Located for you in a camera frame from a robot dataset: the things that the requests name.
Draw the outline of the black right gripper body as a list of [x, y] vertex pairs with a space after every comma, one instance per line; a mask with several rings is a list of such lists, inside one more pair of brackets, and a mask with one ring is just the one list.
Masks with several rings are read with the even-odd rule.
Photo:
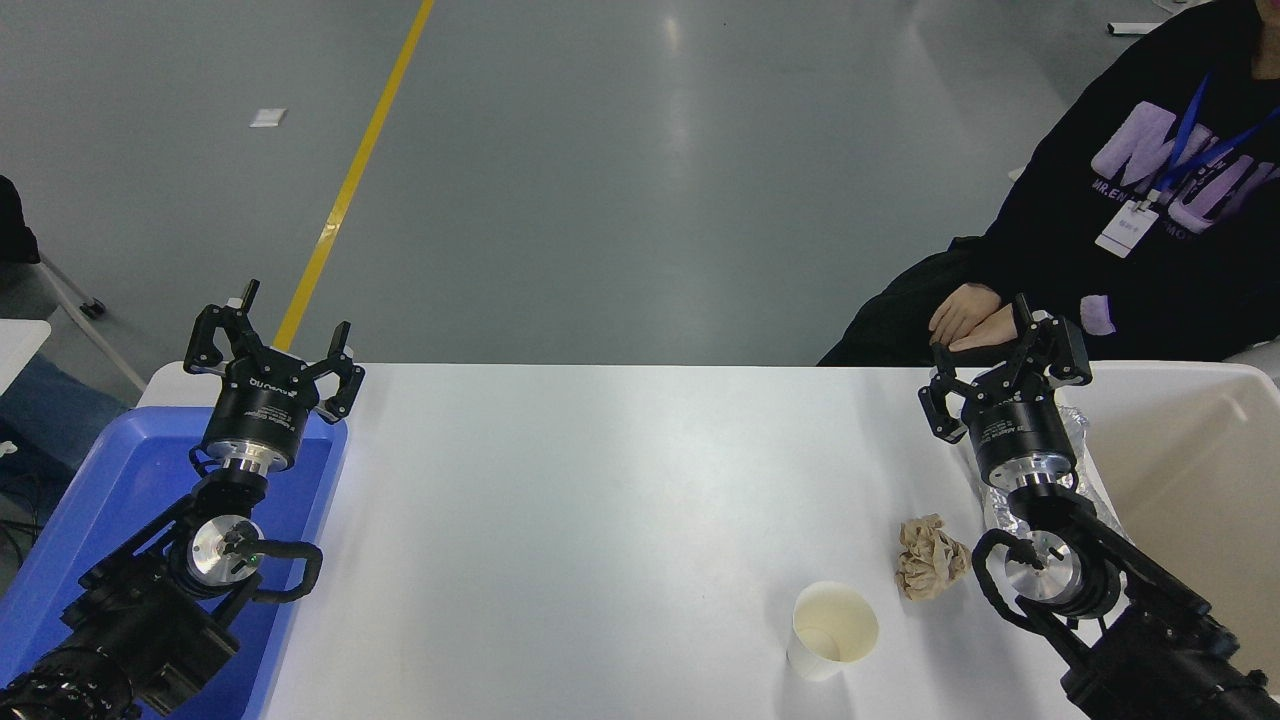
[[1043, 372], [996, 368], [973, 380], [965, 402], [979, 479], [984, 483], [1070, 483], [1076, 455]]

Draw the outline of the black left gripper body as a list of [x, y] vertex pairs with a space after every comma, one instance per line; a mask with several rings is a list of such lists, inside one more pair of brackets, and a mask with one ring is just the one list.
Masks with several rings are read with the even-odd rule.
[[227, 364], [221, 391], [204, 433], [204, 452], [224, 457], [233, 445], [257, 445], [278, 459], [294, 459], [308, 414], [319, 401], [305, 361], [270, 352], [265, 370], [251, 356]]

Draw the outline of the person's hand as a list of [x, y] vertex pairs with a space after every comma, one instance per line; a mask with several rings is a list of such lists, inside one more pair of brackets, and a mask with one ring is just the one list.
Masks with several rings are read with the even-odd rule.
[[992, 347], [1012, 341], [1018, 336], [1011, 304], [1006, 304], [979, 322], [964, 337], [959, 337], [948, 343], [948, 350], [954, 354], [973, 348]]
[[931, 345], [950, 346], [965, 340], [1002, 305], [1002, 299], [992, 288], [978, 283], [961, 284], [931, 315]]

